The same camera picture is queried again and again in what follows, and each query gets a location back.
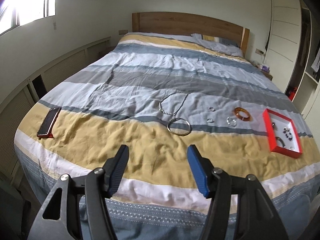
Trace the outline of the twisted silver hoop earring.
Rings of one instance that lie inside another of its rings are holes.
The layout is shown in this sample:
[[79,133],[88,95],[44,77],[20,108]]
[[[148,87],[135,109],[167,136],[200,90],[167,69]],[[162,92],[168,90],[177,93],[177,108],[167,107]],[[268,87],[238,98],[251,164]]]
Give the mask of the twisted silver hoop earring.
[[237,121],[230,116],[227,117],[226,122],[229,126],[232,126],[232,127],[235,127],[237,125]]

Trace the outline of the thin silver bangle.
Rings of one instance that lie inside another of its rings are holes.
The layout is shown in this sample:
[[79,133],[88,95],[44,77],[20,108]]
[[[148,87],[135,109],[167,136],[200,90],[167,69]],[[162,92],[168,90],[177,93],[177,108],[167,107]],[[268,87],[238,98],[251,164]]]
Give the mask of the thin silver bangle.
[[172,118],[167,123],[167,130],[173,135],[183,137],[191,133],[191,124],[183,118]]

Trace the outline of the amber resin bangle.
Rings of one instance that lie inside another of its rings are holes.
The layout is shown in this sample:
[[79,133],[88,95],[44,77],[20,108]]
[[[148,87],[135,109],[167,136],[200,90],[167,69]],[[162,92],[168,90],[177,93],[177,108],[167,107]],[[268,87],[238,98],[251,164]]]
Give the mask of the amber resin bangle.
[[252,117],[248,110],[242,107],[235,107],[233,110],[235,116],[241,121],[251,121]]

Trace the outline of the red jewelry box tray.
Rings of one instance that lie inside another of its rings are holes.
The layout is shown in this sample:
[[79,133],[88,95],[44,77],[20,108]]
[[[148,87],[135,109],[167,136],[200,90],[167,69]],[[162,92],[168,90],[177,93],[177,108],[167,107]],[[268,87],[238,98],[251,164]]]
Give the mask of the red jewelry box tray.
[[[291,158],[299,158],[303,151],[299,136],[293,121],[280,113],[270,109],[265,109],[263,119],[268,137],[268,144],[271,152],[276,152]],[[272,122],[276,123],[277,129],[272,128]],[[277,145],[275,137],[280,137],[285,142],[286,148]]]

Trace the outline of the smartphone in red case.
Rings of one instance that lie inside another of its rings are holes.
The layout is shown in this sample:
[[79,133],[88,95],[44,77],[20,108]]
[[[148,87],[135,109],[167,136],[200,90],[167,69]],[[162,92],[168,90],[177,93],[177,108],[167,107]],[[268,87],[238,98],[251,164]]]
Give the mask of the smartphone in red case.
[[61,111],[61,107],[51,108],[44,118],[38,132],[38,138],[53,138],[52,129]]

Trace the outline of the dark metal bangle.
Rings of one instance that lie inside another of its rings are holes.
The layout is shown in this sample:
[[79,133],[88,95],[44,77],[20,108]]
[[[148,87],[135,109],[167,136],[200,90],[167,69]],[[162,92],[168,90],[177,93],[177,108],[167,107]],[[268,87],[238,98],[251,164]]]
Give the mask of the dark metal bangle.
[[286,148],[285,142],[280,137],[275,137],[277,145],[282,148]]

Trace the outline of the striped duvet cover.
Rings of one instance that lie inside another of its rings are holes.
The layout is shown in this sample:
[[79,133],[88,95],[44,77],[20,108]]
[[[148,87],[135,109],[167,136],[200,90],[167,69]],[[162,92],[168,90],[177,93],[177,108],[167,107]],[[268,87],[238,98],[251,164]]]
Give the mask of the striped duvet cover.
[[[53,138],[37,132],[51,108],[61,107]],[[242,107],[251,121],[233,110]],[[265,109],[290,118],[302,155],[271,152]],[[235,127],[226,122],[230,116]],[[190,122],[180,137],[172,118]],[[122,144],[129,162],[117,193],[107,200],[119,239],[198,239],[210,201],[197,189],[187,161],[196,145],[228,174],[254,174],[278,211],[289,239],[309,224],[319,190],[319,149],[289,98],[243,57],[199,45],[191,36],[129,33],[115,49],[58,84],[21,121],[16,154],[33,192],[44,201],[62,174],[88,174]]]

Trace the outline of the wooden nightstand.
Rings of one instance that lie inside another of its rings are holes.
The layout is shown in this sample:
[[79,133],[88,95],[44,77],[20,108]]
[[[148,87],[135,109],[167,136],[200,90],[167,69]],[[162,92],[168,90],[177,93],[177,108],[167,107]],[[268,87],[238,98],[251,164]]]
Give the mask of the wooden nightstand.
[[267,77],[270,81],[272,81],[272,79],[273,79],[273,76],[270,74],[270,73],[268,73],[268,72],[266,72],[266,71],[264,71],[264,70],[260,70],[260,72],[265,76],[265,77]]

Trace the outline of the red object in wardrobe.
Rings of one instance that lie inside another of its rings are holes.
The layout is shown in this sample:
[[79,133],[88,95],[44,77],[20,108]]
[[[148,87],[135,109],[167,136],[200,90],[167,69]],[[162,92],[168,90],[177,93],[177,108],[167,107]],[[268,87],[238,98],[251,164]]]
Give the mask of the red object in wardrobe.
[[287,91],[287,96],[291,101],[293,101],[296,91],[297,91],[297,87],[290,87],[289,90]]

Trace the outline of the purple tissue box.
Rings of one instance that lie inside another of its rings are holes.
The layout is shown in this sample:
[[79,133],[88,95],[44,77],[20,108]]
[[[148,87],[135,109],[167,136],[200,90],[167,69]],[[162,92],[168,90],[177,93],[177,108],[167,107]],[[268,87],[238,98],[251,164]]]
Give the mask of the purple tissue box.
[[259,68],[265,72],[269,72],[270,71],[270,68],[269,66],[266,66],[266,65],[260,65]]

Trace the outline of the grey pillow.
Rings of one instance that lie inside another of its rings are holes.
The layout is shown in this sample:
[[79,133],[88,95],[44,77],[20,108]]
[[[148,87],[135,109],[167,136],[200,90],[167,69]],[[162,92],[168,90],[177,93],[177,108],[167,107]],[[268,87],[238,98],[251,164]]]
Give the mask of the grey pillow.
[[210,50],[230,56],[244,57],[242,50],[235,41],[197,33],[191,34],[191,37],[195,38],[199,45],[202,45]]

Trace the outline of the white wardrobe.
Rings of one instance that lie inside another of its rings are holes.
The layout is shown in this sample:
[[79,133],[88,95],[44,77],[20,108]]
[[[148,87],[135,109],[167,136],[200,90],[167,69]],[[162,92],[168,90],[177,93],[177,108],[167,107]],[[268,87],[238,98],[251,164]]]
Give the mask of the white wardrobe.
[[318,92],[318,80],[311,70],[318,43],[319,25],[303,0],[271,0],[264,63],[271,70],[273,83],[285,95],[290,87],[297,87],[292,102],[303,117],[307,117]]

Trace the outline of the wooden headboard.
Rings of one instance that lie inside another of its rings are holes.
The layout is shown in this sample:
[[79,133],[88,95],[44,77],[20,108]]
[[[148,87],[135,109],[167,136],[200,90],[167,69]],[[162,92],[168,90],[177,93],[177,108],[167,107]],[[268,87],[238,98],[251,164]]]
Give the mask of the wooden headboard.
[[249,29],[237,24],[202,15],[183,12],[134,12],[132,31],[168,35],[193,33],[217,36],[232,40],[245,54],[249,41]]

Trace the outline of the hanging clothes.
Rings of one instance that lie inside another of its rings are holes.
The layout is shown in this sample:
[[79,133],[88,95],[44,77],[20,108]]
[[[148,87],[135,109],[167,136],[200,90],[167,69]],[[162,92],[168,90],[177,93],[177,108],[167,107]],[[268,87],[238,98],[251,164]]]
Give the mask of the hanging clothes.
[[311,65],[311,69],[313,70],[313,72],[318,73],[319,71],[319,65],[320,65],[320,43],[317,46],[317,53],[315,56],[315,59]]

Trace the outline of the window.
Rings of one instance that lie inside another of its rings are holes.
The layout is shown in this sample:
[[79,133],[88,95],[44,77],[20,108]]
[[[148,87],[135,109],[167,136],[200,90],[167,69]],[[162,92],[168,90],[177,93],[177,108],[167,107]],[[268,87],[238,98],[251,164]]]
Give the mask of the window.
[[1,3],[1,35],[20,25],[56,14],[57,0],[4,0]]

